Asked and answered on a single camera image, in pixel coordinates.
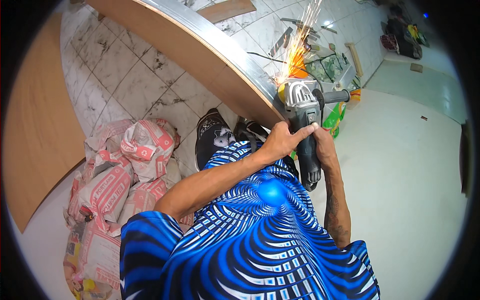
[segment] blue and white shirt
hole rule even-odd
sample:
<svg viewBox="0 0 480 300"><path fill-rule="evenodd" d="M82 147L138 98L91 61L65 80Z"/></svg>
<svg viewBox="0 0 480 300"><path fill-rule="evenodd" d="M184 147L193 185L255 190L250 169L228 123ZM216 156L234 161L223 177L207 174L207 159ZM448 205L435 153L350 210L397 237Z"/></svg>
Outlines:
<svg viewBox="0 0 480 300"><path fill-rule="evenodd" d="M248 142L233 143L205 168L249 153ZM160 212L130 218L121 231L123 299L379 299L365 242L337 248L287 170L279 160L242 180L199 210L185 234Z"/></svg>

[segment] grinder body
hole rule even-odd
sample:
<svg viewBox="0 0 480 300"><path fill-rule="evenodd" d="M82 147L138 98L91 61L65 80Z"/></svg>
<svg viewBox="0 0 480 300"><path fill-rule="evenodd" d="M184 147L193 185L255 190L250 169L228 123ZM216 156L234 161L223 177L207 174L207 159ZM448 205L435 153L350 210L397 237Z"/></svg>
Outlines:
<svg viewBox="0 0 480 300"><path fill-rule="evenodd" d="M285 112L293 132L313 122L322 124L321 113L325 103L348 102L350 93L346 90L322 93L311 91L303 80L288 79L278 89L278 98L285 104ZM321 162L316 153L316 140L311 134L297 146L302 186L309 192L321 178Z"/></svg>

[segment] marble tile floor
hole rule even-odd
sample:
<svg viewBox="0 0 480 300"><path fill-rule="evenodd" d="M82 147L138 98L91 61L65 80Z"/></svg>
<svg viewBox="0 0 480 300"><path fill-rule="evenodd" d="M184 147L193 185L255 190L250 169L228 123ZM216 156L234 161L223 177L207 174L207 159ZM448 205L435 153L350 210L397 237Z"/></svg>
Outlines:
<svg viewBox="0 0 480 300"><path fill-rule="evenodd" d="M222 0L194 0L198 10ZM266 55L274 41L292 24L280 18L301 19L309 0L252 0L257 8L215 26L250 52ZM383 7L373 2L323 0L314 29L317 41L327 47L334 43L353 61L347 41L355 42L364 76L371 77L386 54L380 44L380 22L386 22ZM142 40L135 33L108 17L98 21L98 13L84 4L64 3L60 32L61 61L67 90L86 136L93 128L113 120L165 118L181 136L174 155L182 176L195 172L195 127L210 108L217 107L233 127L237 116L185 70ZM320 29L329 26L338 33ZM278 63L255 56L270 75L278 72Z"/></svg>

